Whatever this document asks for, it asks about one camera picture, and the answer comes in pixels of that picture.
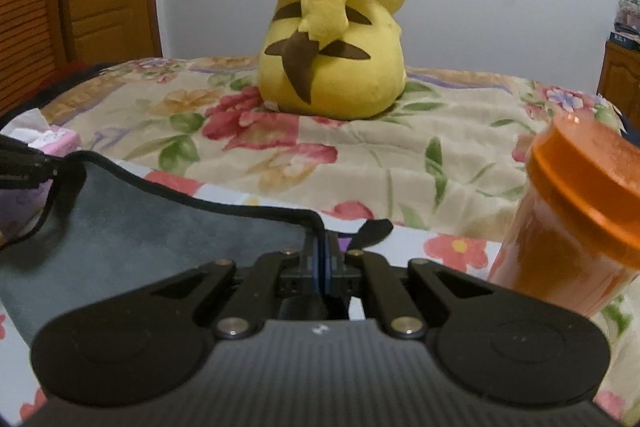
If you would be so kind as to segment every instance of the textured black surface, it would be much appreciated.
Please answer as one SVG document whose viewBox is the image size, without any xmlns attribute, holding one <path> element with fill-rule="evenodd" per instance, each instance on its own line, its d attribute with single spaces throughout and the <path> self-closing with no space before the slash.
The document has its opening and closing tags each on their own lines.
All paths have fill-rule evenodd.
<svg viewBox="0 0 640 427">
<path fill-rule="evenodd" d="M 515 407 L 595 396 L 610 352 L 588 319 L 424 260 L 408 278 L 427 345 L 466 389 Z"/>
<path fill-rule="evenodd" d="M 26 427 L 615 427 L 591 402 L 516 410 L 455 386 L 423 344 L 375 322 L 273 321 L 218 344 L 203 369 L 165 397 L 90 409 L 52 397 Z"/>
</svg>

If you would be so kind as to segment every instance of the pink tissue box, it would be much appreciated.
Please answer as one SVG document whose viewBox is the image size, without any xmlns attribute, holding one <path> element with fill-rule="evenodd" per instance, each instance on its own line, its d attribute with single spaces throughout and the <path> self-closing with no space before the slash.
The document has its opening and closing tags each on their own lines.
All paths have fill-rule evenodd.
<svg viewBox="0 0 640 427">
<path fill-rule="evenodd" d="M 51 132 L 31 144 L 50 156 L 62 157 L 80 147 L 74 131 L 51 126 Z M 33 190 L 0 190 L 0 245 L 16 237 L 44 208 L 51 181 Z"/>
</svg>

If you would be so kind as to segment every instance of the bed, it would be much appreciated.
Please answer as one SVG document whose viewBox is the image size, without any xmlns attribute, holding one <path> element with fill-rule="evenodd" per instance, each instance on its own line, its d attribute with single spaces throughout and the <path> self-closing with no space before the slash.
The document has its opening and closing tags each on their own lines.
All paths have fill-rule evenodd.
<svg viewBox="0 0 640 427">
<path fill-rule="evenodd" d="M 37 105 L 49 123 L 78 132 L 84 148 L 147 179 L 210 201 L 312 208 L 341 232 L 386 217 L 396 228 L 379 250 L 393 263 L 426 255 L 478 277 L 526 189 L 531 139 L 554 114 L 577 112 L 626 131 L 597 95 L 447 70 L 409 69 L 402 96 L 369 120 L 271 112 L 256 63 L 133 60 Z M 613 355 L 596 400 L 628 425 L 640 417 L 638 307 L 634 284 L 594 317 Z M 14 424 L 45 400 L 27 355 L 0 308 L 0 415 Z"/>
</svg>

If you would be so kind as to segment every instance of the plastic jar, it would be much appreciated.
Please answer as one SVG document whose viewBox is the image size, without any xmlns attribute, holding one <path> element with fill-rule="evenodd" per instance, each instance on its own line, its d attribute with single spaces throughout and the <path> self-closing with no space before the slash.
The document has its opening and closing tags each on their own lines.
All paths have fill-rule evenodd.
<svg viewBox="0 0 640 427">
<path fill-rule="evenodd" d="M 488 280 L 591 317 L 640 273 L 640 149 L 558 115 L 533 140 L 527 174 Z"/>
</svg>

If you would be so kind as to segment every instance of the yellow stuffed animal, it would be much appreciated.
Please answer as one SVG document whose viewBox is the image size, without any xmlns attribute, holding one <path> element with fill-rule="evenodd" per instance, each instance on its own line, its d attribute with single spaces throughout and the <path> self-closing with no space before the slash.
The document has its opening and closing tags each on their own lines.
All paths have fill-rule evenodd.
<svg viewBox="0 0 640 427">
<path fill-rule="evenodd" d="M 404 0 L 277 0 L 260 54 L 266 107 L 339 120 L 384 111 L 406 83 Z"/>
</svg>

